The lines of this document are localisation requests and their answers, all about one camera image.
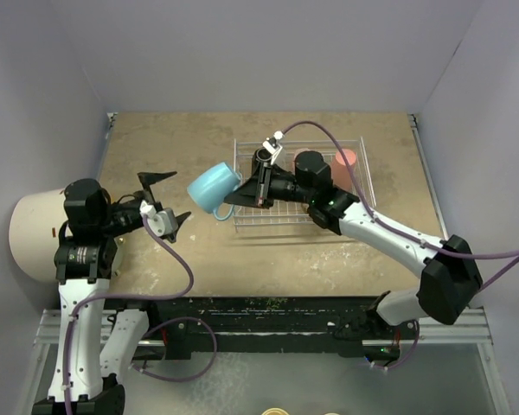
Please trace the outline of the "light blue ceramic mug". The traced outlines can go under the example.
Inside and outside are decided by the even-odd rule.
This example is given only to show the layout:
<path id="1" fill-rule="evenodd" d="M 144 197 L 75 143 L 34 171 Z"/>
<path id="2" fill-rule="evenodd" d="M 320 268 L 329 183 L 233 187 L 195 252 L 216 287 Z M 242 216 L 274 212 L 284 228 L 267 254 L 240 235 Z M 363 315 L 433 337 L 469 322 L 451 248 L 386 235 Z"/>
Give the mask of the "light blue ceramic mug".
<path id="1" fill-rule="evenodd" d="M 227 163 L 218 163 L 198 176 L 188 187 L 191 200 L 207 214 L 212 214 L 218 221 L 228 220 L 234 214 L 231 205 L 224 216 L 219 208 L 224 198 L 240 186 L 241 175 Z"/>

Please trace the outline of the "black hexagonal ceramic mug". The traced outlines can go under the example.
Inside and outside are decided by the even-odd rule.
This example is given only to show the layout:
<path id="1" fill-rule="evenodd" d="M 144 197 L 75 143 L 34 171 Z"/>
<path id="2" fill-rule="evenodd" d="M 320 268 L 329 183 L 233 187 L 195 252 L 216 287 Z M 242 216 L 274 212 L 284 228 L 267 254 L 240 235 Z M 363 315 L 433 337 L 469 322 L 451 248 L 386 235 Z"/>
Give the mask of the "black hexagonal ceramic mug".
<path id="1" fill-rule="evenodd" d="M 251 176 L 256 176 L 258 174 L 260 165 L 262 163 L 269 163 L 271 161 L 271 157 L 272 157 L 272 155 L 268 150 L 266 150 L 263 147 L 258 148 L 253 153 L 253 157 L 252 157 Z"/>

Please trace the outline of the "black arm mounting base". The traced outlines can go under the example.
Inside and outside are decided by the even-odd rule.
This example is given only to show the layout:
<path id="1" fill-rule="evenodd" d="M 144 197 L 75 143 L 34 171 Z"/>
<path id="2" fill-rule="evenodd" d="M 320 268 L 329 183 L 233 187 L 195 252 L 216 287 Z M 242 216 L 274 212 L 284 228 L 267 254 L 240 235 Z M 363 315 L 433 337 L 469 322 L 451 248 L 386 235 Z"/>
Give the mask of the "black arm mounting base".
<path id="1" fill-rule="evenodd" d="M 368 308 L 375 302 L 374 297 L 183 297 L 169 301 L 145 302 L 137 300 L 109 299 L 105 308 L 116 314 L 124 309 L 138 309 L 147 312 L 151 327 L 161 322 L 168 326 L 157 332 L 146 335 L 138 346 L 137 358 L 143 360 L 164 358 L 165 360 L 187 360 L 194 353 L 217 351 L 219 353 L 248 353 L 245 350 L 229 351 L 219 348 L 215 333 L 206 323 L 214 314 L 214 327 L 230 329 L 253 328 L 259 330 L 275 329 L 320 329 L 322 322 L 335 322 L 338 328 L 350 323 L 352 330 L 361 330 L 368 334 L 385 335 L 390 329 L 386 327 L 375 330 L 368 321 Z M 210 334 L 206 336 L 191 335 L 189 340 L 176 335 L 175 341 L 168 340 L 168 335 L 175 334 L 177 323 L 201 323 Z M 263 343 L 259 347 L 245 341 L 245 346 L 252 346 L 252 352 L 260 354 L 337 354 L 341 357 L 375 357 L 380 361 L 395 361 L 399 357 L 398 345 L 400 331 L 389 345 L 363 346 L 360 342 L 313 341 L 307 342 L 306 348 L 296 348 L 298 342 L 283 340 L 282 344 Z"/>

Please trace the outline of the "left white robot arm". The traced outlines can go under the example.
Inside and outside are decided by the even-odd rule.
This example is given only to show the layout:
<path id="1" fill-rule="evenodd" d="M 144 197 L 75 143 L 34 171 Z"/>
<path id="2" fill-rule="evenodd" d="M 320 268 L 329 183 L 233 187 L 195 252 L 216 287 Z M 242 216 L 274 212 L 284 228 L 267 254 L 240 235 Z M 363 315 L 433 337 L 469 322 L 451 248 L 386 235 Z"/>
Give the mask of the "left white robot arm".
<path id="1" fill-rule="evenodd" d="M 140 172 L 142 188 L 113 201 L 95 179 L 79 179 L 64 190 L 67 216 L 58 232 L 55 278 L 61 300 L 61 323 L 54 377 L 47 398 L 34 403 L 34 414 L 121 414 L 125 409 L 124 378 L 138 343 L 157 335 L 154 297 L 131 295 L 113 318 L 108 339 L 102 338 L 103 311 L 117 239 L 139 228 L 163 248 L 176 241 L 188 213 L 174 214 L 152 193 L 152 185 L 170 172 Z"/>

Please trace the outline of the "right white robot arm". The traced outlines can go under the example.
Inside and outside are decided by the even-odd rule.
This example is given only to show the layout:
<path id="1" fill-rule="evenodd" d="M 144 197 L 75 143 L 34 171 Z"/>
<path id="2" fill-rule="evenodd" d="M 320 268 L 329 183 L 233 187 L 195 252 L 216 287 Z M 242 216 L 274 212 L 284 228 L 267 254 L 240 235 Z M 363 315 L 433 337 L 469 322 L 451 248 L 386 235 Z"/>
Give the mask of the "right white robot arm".
<path id="1" fill-rule="evenodd" d="M 407 239 L 412 229 L 395 223 L 393 233 L 376 222 L 359 197 L 335 186 L 329 164 L 316 151 L 298 155 L 292 172 L 263 159 L 257 150 L 252 175 L 225 196 L 228 204 L 270 208 L 275 201 L 307 205 L 312 221 L 322 229 L 361 241 L 405 266 L 419 278 L 418 288 L 387 291 L 368 308 L 368 331 L 387 338 L 398 325 L 431 317 L 454 324 L 482 286 L 468 243 L 451 236 L 447 240 L 420 234 Z"/>

